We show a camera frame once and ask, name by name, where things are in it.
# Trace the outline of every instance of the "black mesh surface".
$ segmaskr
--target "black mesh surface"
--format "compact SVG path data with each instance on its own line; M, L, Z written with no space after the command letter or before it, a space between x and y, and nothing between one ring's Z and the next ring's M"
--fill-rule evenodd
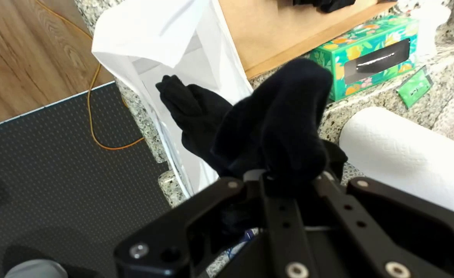
M93 111L102 142L141 135L114 83L93 92ZM165 169L144 142L96 146L86 94L0 123L0 276L15 262L52 257L114 278L114 245L168 210L157 185Z

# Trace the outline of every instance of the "wooden surface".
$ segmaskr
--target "wooden surface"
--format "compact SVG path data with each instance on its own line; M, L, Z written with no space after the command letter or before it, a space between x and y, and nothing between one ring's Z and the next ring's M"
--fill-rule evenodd
M392 4L357 0L344 9L320 13L310 4L292 6L292 0L221 0L249 78L306 54Z
M85 26L71 0L43 0ZM37 0L0 0L0 120L88 89L91 38ZM102 72L97 85L111 80Z

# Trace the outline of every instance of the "bolt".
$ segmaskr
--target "bolt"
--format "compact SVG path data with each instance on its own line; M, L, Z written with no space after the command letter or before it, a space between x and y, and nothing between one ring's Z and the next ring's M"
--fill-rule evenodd
M360 186L369 186L368 180L357 180L357 185L360 185Z
M384 268L394 278L411 278L409 268L397 261L386 262Z
M309 278L309 270L301 262L290 262L286 271L289 278Z
M227 186L229 186L229 188L238 188L238 186L239 186L239 183L238 183L238 182L235 182L235 180L230 180L230 182L227 182Z
M130 254L131 254L134 259L141 259L141 257L144 257L147 253L148 253L148 245L144 244L144 242L134 244L134 245L130 248Z

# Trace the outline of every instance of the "black sock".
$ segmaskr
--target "black sock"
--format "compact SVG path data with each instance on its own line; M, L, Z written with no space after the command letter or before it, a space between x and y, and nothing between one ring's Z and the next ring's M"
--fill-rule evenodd
M293 185L323 173L327 156L318 126L332 86L332 74L310 60L287 63L283 86L266 115L261 146L267 168Z
M227 112L216 135L213 152L235 176L266 166L261 151L261 126L272 101L284 91L292 74L293 66L283 66L264 80L252 95L238 101Z
M185 86L176 75L165 75L156 85L171 117L182 129L182 145L202 157L219 174L229 174L212 156L212 145L232 105L198 85Z

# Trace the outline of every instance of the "white plastic bag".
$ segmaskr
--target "white plastic bag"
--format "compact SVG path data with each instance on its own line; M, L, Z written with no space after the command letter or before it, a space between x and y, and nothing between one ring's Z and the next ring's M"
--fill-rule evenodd
M164 74L235 103L252 92L218 0L127 0L102 13L93 54L139 94L187 196L218 176L181 143L181 129L154 88Z
M437 55L437 29L448 21L451 10L442 4L442 0L420 0L418 3L420 7L412 9L411 17L418 21L415 57L425 63Z

